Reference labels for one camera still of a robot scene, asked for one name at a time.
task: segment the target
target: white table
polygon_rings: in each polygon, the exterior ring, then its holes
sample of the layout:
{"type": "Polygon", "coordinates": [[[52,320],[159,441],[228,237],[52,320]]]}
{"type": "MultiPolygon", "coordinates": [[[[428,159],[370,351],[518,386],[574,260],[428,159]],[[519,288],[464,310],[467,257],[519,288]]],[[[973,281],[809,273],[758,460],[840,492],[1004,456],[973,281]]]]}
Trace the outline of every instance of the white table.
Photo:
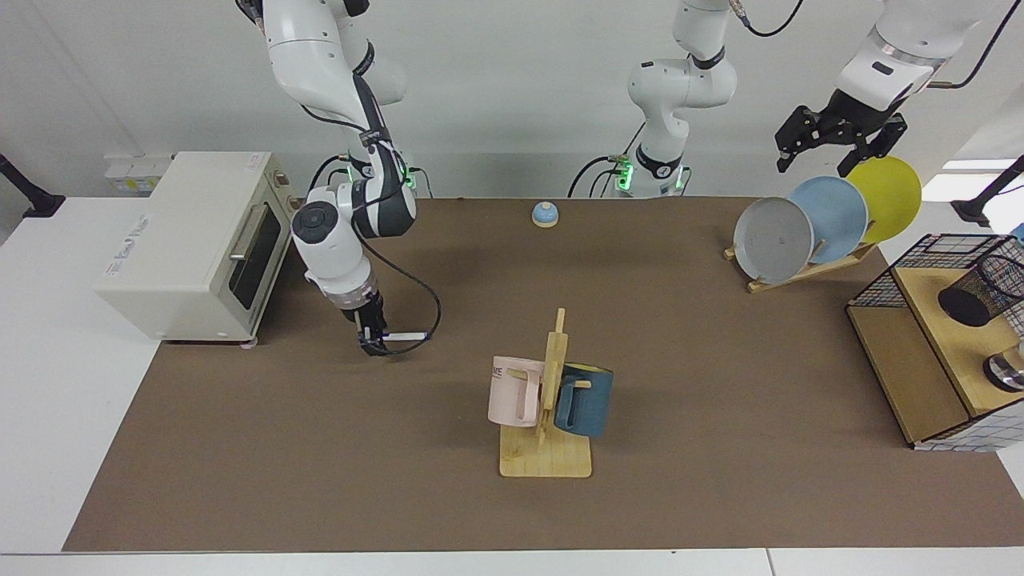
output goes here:
{"type": "MultiPolygon", "coordinates": [[[[1010,574],[1024,548],[60,554],[157,351],[91,290],[144,199],[70,199],[0,246],[0,574],[1010,574]]],[[[1002,455],[1024,479],[1024,448],[1002,455]]],[[[1018,480],[1018,487],[1024,482],[1018,480]]]]}

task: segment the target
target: brown table mat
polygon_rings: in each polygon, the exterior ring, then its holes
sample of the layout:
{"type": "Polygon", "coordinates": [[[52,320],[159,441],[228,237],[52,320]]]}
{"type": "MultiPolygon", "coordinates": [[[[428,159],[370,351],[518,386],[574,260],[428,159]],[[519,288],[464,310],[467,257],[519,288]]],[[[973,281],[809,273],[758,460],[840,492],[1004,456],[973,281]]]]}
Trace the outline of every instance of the brown table mat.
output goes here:
{"type": "MultiPolygon", "coordinates": [[[[69,551],[372,551],[1024,544],[994,454],[914,453],[847,320],[881,255],[750,295],[721,252],[750,199],[421,203],[379,248],[444,301],[437,337],[369,359],[285,264],[253,351],[161,346],[69,551]],[[495,355],[615,371],[585,481],[505,480],[495,355]]],[[[420,288],[375,263],[396,329],[420,288]]]]}

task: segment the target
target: mug rack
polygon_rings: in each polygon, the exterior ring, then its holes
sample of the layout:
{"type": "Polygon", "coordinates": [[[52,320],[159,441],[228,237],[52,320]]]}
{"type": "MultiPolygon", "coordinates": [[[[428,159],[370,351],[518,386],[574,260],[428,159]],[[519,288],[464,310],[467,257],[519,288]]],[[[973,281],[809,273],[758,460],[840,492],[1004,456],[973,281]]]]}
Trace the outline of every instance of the mug rack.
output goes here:
{"type": "MultiPolygon", "coordinates": [[[[569,336],[565,308],[558,308],[555,331],[548,333],[541,380],[541,417],[531,428],[502,426],[499,461],[505,478],[590,478],[593,474],[590,439],[559,429],[555,407],[561,384],[569,336]]],[[[578,387],[590,383],[581,380],[578,387]]]]}

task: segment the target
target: wall outlet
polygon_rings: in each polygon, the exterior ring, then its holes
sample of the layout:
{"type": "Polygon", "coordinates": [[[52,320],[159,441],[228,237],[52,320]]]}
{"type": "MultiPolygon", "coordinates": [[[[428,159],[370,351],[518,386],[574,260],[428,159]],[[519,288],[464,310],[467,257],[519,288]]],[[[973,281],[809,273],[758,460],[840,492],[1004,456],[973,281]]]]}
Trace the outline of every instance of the wall outlet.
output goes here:
{"type": "Polygon", "coordinates": [[[119,194],[150,196],[171,166],[173,155],[108,156],[106,180],[119,194]]]}

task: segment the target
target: black wire basket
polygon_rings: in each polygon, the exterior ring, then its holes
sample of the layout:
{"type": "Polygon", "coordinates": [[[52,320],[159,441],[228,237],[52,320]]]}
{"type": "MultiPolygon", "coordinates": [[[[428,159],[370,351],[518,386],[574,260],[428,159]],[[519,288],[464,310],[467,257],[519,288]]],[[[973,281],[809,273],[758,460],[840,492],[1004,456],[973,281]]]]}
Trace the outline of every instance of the black wire basket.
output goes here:
{"type": "Polygon", "coordinates": [[[980,328],[1024,301],[1024,264],[1006,256],[985,256],[939,293],[939,304],[950,318],[980,328]]]}

